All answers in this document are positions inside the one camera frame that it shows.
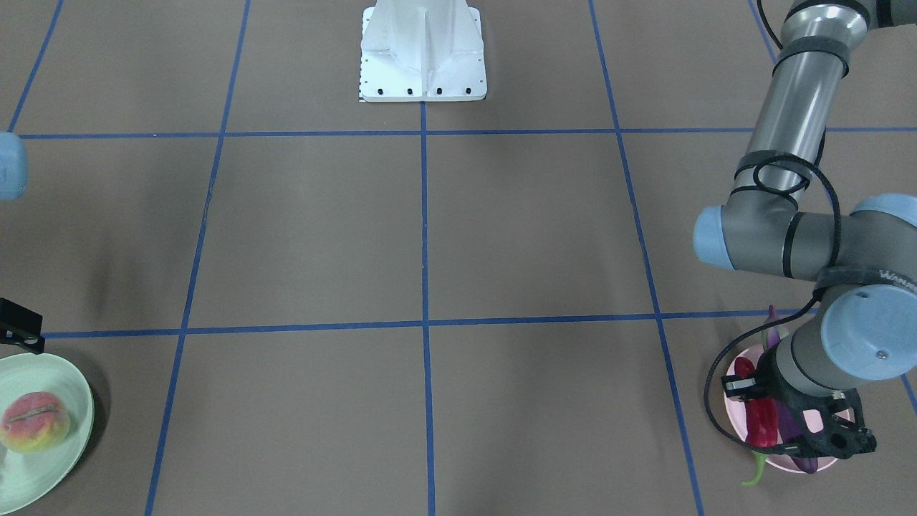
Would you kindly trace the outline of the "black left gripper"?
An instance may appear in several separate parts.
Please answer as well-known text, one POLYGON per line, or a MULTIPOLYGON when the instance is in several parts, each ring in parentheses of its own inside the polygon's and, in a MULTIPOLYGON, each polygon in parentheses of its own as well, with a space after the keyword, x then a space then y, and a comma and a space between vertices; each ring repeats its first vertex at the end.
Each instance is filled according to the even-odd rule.
POLYGON ((721 377, 721 390, 730 401, 775 398, 789 409, 790 418, 799 426, 800 435, 786 438, 786 449, 862 449, 864 447, 864 416, 860 396, 855 389, 830 390, 827 396, 812 396, 800 392, 783 379, 777 367, 777 352, 767 350, 760 356, 759 372, 763 379, 736 375, 721 377), (805 421, 805 412, 815 411, 822 422, 819 431, 812 431, 805 421))

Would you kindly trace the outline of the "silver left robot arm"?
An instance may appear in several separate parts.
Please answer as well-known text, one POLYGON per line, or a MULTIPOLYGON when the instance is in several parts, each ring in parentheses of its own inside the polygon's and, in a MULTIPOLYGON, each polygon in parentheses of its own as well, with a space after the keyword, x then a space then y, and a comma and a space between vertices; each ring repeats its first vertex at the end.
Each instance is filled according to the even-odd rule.
POLYGON ((817 314, 766 350, 753 378, 723 379, 725 395, 775 398, 802 429, 763 453, 873 452, 858 388, 915 367, 915 197, 868 197, 844 216, 818 166, 853 50, 871 30, 914 23, 913 1, 794 2, 729 199, 695 222, 701 262, 813 283, 817 314))

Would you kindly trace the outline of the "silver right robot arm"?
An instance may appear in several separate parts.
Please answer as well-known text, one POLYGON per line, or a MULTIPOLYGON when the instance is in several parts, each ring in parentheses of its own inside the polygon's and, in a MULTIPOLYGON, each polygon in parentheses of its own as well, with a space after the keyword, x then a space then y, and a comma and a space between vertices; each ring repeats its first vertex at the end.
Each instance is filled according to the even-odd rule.
MULTIPOLYGON (((19 199, 27 188, 25 144, 13 132, 1 134, 1 199, 19 199)), ((45 337, 43 316, 7 298, 1 298, 1 343, 42 355, 45 337)))

